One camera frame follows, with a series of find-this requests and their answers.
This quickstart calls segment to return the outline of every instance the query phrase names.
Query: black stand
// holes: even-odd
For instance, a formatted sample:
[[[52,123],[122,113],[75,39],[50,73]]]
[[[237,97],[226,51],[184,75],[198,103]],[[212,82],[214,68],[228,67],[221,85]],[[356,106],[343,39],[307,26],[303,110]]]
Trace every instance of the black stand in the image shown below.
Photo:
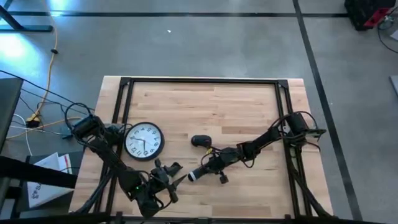
[[[52,26],[22,26],[2,6],[0,6],[0,17],[9,24],[9,26],[1,25],[0,32],[51,32],[53,29]]]
[[[75,188],[77,176],[0,156],[0,177]]]

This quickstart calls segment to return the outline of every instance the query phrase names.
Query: clock hand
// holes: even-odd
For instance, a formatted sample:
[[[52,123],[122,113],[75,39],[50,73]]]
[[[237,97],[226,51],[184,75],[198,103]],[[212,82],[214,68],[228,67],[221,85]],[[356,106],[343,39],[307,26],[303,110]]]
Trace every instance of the clock hand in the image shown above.
[[[131,138],[131,139],[143,141],[143,139],[138,139],[138,138]]]
[[[151,142],[147,142],[148,144],[151,144],[152,146],[155,146],[154,144],[152,144]]]
[[[145,150],[145,143],[146,143],[146,142],[145,142],[145,140],[143,140],[143,141],[144,141],[144,152],[146,152],[146,150]]]

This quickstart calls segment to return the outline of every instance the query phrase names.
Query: black clock frame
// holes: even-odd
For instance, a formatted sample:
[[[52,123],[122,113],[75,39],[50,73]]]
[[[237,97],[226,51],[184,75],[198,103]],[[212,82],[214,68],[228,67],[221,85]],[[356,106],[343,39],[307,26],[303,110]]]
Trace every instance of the black clock frame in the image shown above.
[[[157,128],[157,130],[159,131],[159,133],[160,133],[160,138],[161,138],[161,142],[160,142],[160,146],[159,146],[158,150],[156,150],[156,152],[153,153],[152,155],[150,155],[150,156],[148,156],[148,157],[145,157],[145,158],[133,156],[133,155],[127,150],[127,145],[126,145],[127,136],[129,135],[130,131],[132,131],[136,126],[138,126],[138,125],[140,125],[140,124],[150,124],[150,125],[154,126],[154,127]],[[151,123],[151,122],[148,122],[148,121],[144,121],[144,122],[137,123],[137,124],[133,125],[131,128],[129,128],[129,130],[127,131],[127,133],[126,133],[126,135],[125,135],[125,137],[124,137],[124,149],[126,150],[126,152],[127,152],[132,158],[134,158],[134,159],[137,160],[137,161],[150,161],[150,160],[155,159],[155,158],[162,152],[163,147],[164,147],[164,141],[165,141],[165,139],[164,139],[163,132],[162,132],[162,130],[158,127],[158,125],[156,125],[156,124],[154,124],[154,123]]]

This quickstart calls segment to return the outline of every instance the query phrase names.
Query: cable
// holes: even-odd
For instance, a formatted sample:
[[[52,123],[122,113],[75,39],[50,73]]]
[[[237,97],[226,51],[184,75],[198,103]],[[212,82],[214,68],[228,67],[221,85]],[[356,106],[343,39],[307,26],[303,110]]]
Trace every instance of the cable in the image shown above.
[[[39,108],[40,104],[43,104],[43,105],[44,105],[44,104],[55,104],[55,105],[60,105],[62,114],[65,113],[65,110],[63,109],[62,105],[59,104],[59,103],[53,103],[53,102],[43,102],[43,103],[42,103],[42,102],[38,102],[36,108]]]
[[[132,124],[124,124],[124,125],[122,125],[122,126],[119,128],[119,131],[122,130],[122,128],[124,128],[124,127],[127,126],[127,125],[130,125],[130,129],[131,129],[132,126],[133,126]]]
[[[395,7],[389,14],[387,14],[386,17],[387,17],[387,16],[390,16],[397,8],[398,8],[398,6]],[[387,29],[380,29],[380,26],[381,26],[382,23],[383,23],[383,22],[380,22],[380,23],[377,25],[377,36],[379,36],[379,40],[380,40],[381,44],[382,44],[383,46],[385,46],[388,50],[390,50],[390,51],[392,51],[392,52],[398,54],[398,51],[396,51],[396,50],[390,48],[389,46],[387,46],[387,44],[384,43],[384,41],[381,39],[380,30],[388,30],[388,29],[391,28],[391,27],[389,27],[389,28],[387,28]]]
[[[42,99],[42,103],[44,103],[44,101],[45,101],[45,99],[46,99],[46,97],[47,97],[47,95],[49,93],[50,81],[51,81],[51,69],[52,69],[52,65],[54,63],[54,57],[55,57],[56,54],[58,54],[58,51],[57,51],[57,46],[58,46],[58,30],[57,30],[57,26],[55,25],[55,20],[51,16],[50,9],[48,8],[47,3],[45,2],[45,0],[43,0],[43,4],[44,4],[44,7],[46,8],[46,10],[50,14],[51,22],[52,22],[52,25],[53,25],[53,28],[54,28],[55,43],[54,43],[54,48],[51,50],[52,55],[51,55],[51,60],[50,60],[50,64],[49,64],[49,71],[48,71],[48,74],[47,74],[47,87],[45,89],[45,93],[44,93],[44,96],[43,96],[43,99]],[[39,108],[37,108],[36,112],[34,113],[36,116],[40,113],[40,110],[42,109],[42,107],[43,107],[43,104],[41,104],[39,106]]]
[[[20,119],[22,120],[22,122],[23,122],[23,123],[25,124],[25,126],[26,126],[26,122],[25,122],[25,120],[24,120],[23,117],[19,116],[18,114],[14,114],[14,116],[17,116],[18,118],[20,118]],[[25,130],[27,148],[28,148],[28,150],[29,150],[30,156],[32,156],[32,151],[30,150],[29,138],[27,137],[27,133],[28,133],[28,130]]]
[[[5,73],[5,74],[7,74],[7,75],[10,75],[10,76],[12,76],[12,77],[20,78],[21,80],[24,80],[25,82],[30,83],[31,85],[36,86],[37,88],[39,88],[39,89],[41,89],[41,90],[47,91],[47,92],[49,92],[49,93],[51,93],[51,94],[53,94],[53,95],[55,95],[55,96],[57,96],[57,97],[59,97],[59,98],[61,98],[61,99],[64,99],[64,100],[66,100],[66,101],[68,101],[68,102],[70,102],[70,103],[74,103],[72,100],[69,100],[68,98],[65,98],[65,97],[63,97],[63,96],[61,96],[61,95],[59,95],[59,94],[56,94],[56,93],[54,93],[54,92],[52,92],[52,91],[50,91],[50,90],[46,90],[45,88],[43,88],[43,87],[41,87],[41,86],[38,86],[38,85],[36,85],[35,83],[32,83],[31,81],[26,80],[25,78],[19,77],[19,76],[17,76],[17,75],[11,74],[11,73],[6,72],[6,71],[3,71],[3,70],[0,70],[0,72],[3,72],[3,73]]]
[[[68,120],[73,120],[73,119],[81,119],[81,117],[72,117],[72,118],[68,118]],[[30,129],[30,130],[26,130],[26,132],[28,133],[28,132],[34,131],[34,130],[36,130],[36,129],[39,129],[39,128],[48,127],[48,126],[55,125],[55,124],[59,124],[59,123],[62,123],[62,122],[65,122],[65,120],[62,119],[62,120],[59,120],[59,121],[52,122],[52,123],[50,123],[50,124],[41,125],[41,126],[39,126],[39,127],[37,127],[37,128],[32,128],[32,129]],[[23,135],[23,134],[24,134],[24,133],[17,134],[17,135],[14,135],[14,136],[10,136],[10,137],[7,137],[6,139],[16,138],[16,137],[19,137],[19,136],[21,136],[21,135]]]
[[[81,208],[76,210],[74,213],[88,213],[90,211],[90,209],[92,208],[92,206],[94,205],[94,203],[96,202],[96,199],[100,195],[100,192],[102,192],[104,190],[106,184],[109,182],[109,180],[111,180],[112,176],[113,176],[113,172],[109,171],[105,175],[104,179],[98,184],[97,188],[91,194],[89,199],[84,203],[84,205]]]
[[[297,114],[297,113],[305,113],[305,114],[309,115],[309,116],[311,117],[311,119],[313,120],[313,122],[314,122],[315,128],[318,129],[318,123],[317,123],[317,121],[316,121],[315,118],[312,116],[312,114],[310,114],[310,113],[307,112],[307,111],[294,111],[294,112],[291,113],[291,114],[284,115],[283,117],[276,119],[276,120],[270,125],[270,127],[274,127],[275,124],[277,124],[276,126],[279,126],[284,120],[286,120],[286,118],[288,118],[288,117],[291,116],[292,114]]]
[[[60,172],[66,170],[66,169],[80,169],[80,167],[67,167],[67,168],[65,168],[65,169],[60,170]]]
[[[24,102],[26,107],[28,107],[28,109],[30,109],[31,112],[35,113],[35,111],[26,103],[26,101],[24,99],[22,99],[22,97],[19,97],[19,99],[22,100],[22,102]]]
[[[24,124],[17,122],[17,121],[11,121],[11,122],[17,123],[17,124],[21,125],[22,127],[24,126]]]
[[[34,95],[34,96],[37,96],[37,97],[39,97],[39,98],[44,99],[42,96],[39,96],[39,95],[37,95],[37,94],[35,94],[35,93],[32,93],[31,91],[27,91],[27,90],[25,90],[25,89],[23,89],[23,88],[21,88],[21,90],[23,90],[23,91],[25,91],[25,92],[27,92],[27,93],[30,93],[30,94],[32,94],[32,95]],[[61,107],[65,107],[65,108],[68,107],[68,106],[65,106],[65,105],[63,105],[63,104],[61,104],[61,103],[59,103],[59,102],[56,102],[56,101],[52,101],[52,100],[49,100],[49,99],[45,99],[45,100],[47,100],[47,102],[44,102],[44,103],[55,103],[55,104],[60,105]],[[73,108],[71,108],[71,110],[76,111],[76,112],[81,113],[81,114],[84,114],[84,115],[87,115],[87,113],[84,113],[84,112],[75,110],[75,109],[73,109]]]
[[[64,120],[65,120],[65,124],[68,126],[68,128],[69,128],[70,130],[73,130],[73,128],[72,128],[71,124],[69,123],[68,112],[69,112],[70,108],[71,108],[72,106],[75,106],[75,105],[86,108],[88,114],[91,115],[91,111],[90,111],[89,107],[87,107],[87,106],[86,106],[85,104],[83,104],[83,103],[72,103],[71,105],[69,105],[68,108],[65,110],[65,113],[64,113]]]
[[[246,162],[244,162],[244,161],[242,161],[242,163],[244,164],[244,166],[246,166],[247,168],[253,168],[253,166],[254,166],[254,161],[256,160],[256,158],[254,158],[253,159],[253,162],[251,163],[251,165],[250,166],[248,166],[247,164],[246,164]]]
[[[17,127],[17,126],[13,126],[13,125],[10,125],[10,128],[19,128],[19,129],[23,129],[23,130],[40,131],[42,133],[56,134],[56,135],[59,135],[59,136],[67,136],[68,135],[68,134],[56,133],[56,132],[52,132],[52,131],[46,131],[46,130],[42,130],[42,129],[24,128],[24,127]]]
[[[315,146],[315,147],[317,147],[319,149],[319,151],[321,151],[321,147],[319,147],[319,145],[317,145],[317,144],[314,144],[314,143],[308,142],[308,141],[306,142],[306,144],[309,144],[311,146]]]
[[[165,186],[165,188],[167,189],[167,190],[169,190],[169,188],[167,187],[167,183],[166,182],[164,182],[163,180],[160,180],[159,178],[157,178],[156,176],[154,176],[154,175],[152,175],[152,174],[149,174],[149,177],[152,177],[153,179],[155,179],[155,180],[157,180],[157,181],[159,181],[160,183],[162,183],[164,186]],[[150,189],[150,179],[148,179],[148,186],[147,186],[147,191],[149,191],[149,189]],[[172,201],[171,201],[171,199],[170,199],[170,201],[166,204],[166,205],[164,205],[164,203],[163,203],[163,201],[161,201],[161,199],[159,199],[157,196],[156,196],[156,194],[152,194],[152,196],[153,196],[153,198],[157,201],[157,202],[159,202],[160,203],[160,208],[159,209],[155,209],[155,210],[157,210],[157,211],[161,211],[161,210],[163,210],[163,209],[166,209],[171,203],[172,203]]]
[[[381,44],[384,45],[384,46],[385,46],[387,49],[389,49],[390,51],[392,51],[392,52],[398,54],[398,51],[391,49],[391,48],[390,48],[389,46],[387,46],[387,44],[385,44],[384,41],[381,39],[381,36],[380,36],[380,28],[379,28],[379,27],[380,27],[380,24],[377,26],[377,35],[379,36],[379,40],[380,40]]]

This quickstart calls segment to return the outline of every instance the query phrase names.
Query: white cable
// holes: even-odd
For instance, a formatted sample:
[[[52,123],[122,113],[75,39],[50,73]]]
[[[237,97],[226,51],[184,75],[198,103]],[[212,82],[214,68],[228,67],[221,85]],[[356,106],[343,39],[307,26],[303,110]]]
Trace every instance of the white cable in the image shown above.
[[[17,116],[18,118],[20,118],[20,119],[22,120],[22,122],[24,123],[24,125],[26,126],[26,122],[25,122],[25,120],[23,119],[23,117],[19,116],[18,114],[14,114],[14,116]],[[28,148],[28,150],[29,150],[30,156],[33,156],[33,155],[32,155],[32,151],[30,150],[30,146],[29,146],[29,139],[28,139],[28,137],[27,137],[27,129],[25,129],[25,134],[26,134],[26,144],[27,144],[27,148]]]
[[[52,131],[41,130],[41,129],[37,129],[37,128],[24,128],[24,127],[18,127],[18,126],[13,126],[13,125],[10,125],[10,128],[19,128],[19,129],[23,129],[23,130],[40,131],[42,133],[50,133],[50,134],[56,134],[56,135],[61,135],[61,136],[67,135],[67,134],[56,133],[56,132],[52,132]]]

